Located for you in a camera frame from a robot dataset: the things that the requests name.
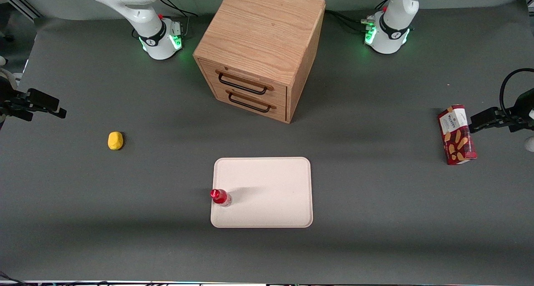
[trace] red box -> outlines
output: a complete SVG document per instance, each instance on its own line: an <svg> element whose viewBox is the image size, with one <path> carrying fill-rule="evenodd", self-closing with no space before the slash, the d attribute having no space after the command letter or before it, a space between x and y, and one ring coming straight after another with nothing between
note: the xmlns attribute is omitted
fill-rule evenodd
<svg viewBox="0 0 534 286"><path fill-rule="evenodd" d="M441 112L437 119L447 155L447 164L460 165L476 159L477 155L469 132L464 106L452 105Z"/></svg>

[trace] black metal handle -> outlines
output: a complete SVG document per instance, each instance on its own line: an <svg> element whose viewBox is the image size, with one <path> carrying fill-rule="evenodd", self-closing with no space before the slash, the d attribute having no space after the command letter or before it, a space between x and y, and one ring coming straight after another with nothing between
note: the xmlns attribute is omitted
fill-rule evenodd
<svg viewBox="0 0 534 286"><path fill-rule="evenodd" d="M219 82L221 82L221 83L223 83L225 85L234 87L234 88L238 88L240 90L244 90L244 91L247 91L247 92L250 92L250 93L253 93L253 94L257 94L257 95L263 95L267 91L267 87L263 87L262 91L256 91L256 90L248 89L247 87L239 86L236 83L231 83L229 81L225 81L225 80L223 80L223 73L219 73Z"/></svg>
<svg viewBox="0 0 534 286"><path fill-rule="evenodd" d="M256 111L258 111L258 112L261 112L261 113L267 113L267 112L271 109L271 105L268 105L268 106L267 106L267 109L260 109L260 108L258 108L258 107L254 107L253 105L245 104L245 103L240 102L240 101L238 101L238 100L233 100L233 99L232 99L232 95L233 95L233 93L228 92L228 99L229 99L231 102L233 102L233 103L242 105L243 107L247 107L247 108L256 110Z"/></svg>

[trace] red bottle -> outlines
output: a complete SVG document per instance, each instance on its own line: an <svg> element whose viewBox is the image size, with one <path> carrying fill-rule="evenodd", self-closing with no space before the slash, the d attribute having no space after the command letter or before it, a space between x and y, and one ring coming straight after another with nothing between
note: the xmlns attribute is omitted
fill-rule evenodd
<svg viewBox="0 0 534 286"><path fill-rule="evenodd" d="M232 203L232 197L223 189L213 189L210 195L212 196L213 202L219 204L221 207L227 207Z"/></svg>

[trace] white tray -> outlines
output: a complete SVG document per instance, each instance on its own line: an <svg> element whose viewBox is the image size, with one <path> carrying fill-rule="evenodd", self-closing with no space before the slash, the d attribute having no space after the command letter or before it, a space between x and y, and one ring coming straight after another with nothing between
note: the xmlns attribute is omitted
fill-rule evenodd
<svg viewBox="0 0 534 286"><path fill-rule="evenodd" d="M221 158L213 189L232 196L227 207L212 202L218 228L306 228L313 221L311 168L303 157Z"/></svg>

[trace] table surface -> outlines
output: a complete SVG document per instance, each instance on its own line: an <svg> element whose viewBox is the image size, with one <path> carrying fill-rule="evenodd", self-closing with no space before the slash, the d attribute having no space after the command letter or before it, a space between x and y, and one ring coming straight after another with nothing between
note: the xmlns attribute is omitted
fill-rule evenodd
<svg viewBox="0 0 534 286"><path fill-rule="evenodd" d="M369 11L350 13L363 18ZM192 53L151 60L125 20L38 23L20 88L66 119L9 118L0 132L0 268L27 280L534 284L534 154L528 131L474 135L448 166L436 115L498 105L534 64L526 5L421 10L380 55L331 15L292 124L213 97ZM509 83L507 104L532 76ZM126 134L121 151L109 132ZM217 229L221 157L311 161L313 224Z"/></svg>

